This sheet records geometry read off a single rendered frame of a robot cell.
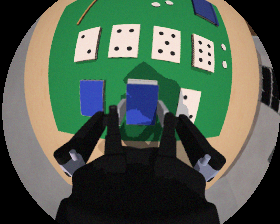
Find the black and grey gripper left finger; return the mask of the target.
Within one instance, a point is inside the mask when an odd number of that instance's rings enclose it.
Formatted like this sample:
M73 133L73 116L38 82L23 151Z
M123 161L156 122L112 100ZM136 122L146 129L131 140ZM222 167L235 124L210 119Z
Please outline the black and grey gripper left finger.
M88 162L107 126L103 155L105 175L115 183L126 179L127 168L119 129L125 113L126 99L122 99L118 105L110 105L109 114L96 112L67 143L54 151L54 158L68 177L72 177L78 168Z

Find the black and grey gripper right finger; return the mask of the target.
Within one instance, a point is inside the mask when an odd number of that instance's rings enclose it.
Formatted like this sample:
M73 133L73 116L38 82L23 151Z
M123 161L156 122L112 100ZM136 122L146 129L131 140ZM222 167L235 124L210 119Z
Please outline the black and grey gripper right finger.
M210 182L226 163L226 158L214 149L193 122L184 114L169 112L162 100L157 103L157 115L163 127L152 178L158 184L172 181L177 171L175 129L193 169ZM164 124L164 126L163 126Z

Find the green felt table mat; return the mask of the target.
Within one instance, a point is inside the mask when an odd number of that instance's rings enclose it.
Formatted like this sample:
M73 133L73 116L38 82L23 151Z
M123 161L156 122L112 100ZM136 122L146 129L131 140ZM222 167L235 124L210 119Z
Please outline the green felt table mat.
M76 134L91 117L80 112L80 80L105 80L104 112L126 99L128 79L157 80L158 100L176 115L180 88L201 91L194 125L205 138L222 130L231 95L232 56L223 19L215 5L219 26L194 14L191 0L76 0L66 6L57 24L49 56L48 84L58 131ZM165 1L173 2L168 5ZM152 6L153 2L160 4ZM140 24L138 58L108 58L113 25ZM97 59L74 62L79 32L102 28ZM180 31L180 63L151 59L154 26ZM192 34L214 44L214 73L192 67ZM221 48L224 44L226 50ZM227 64L223 68L222 61ZM123 141L160 141L162 127L126 124L120 128Z

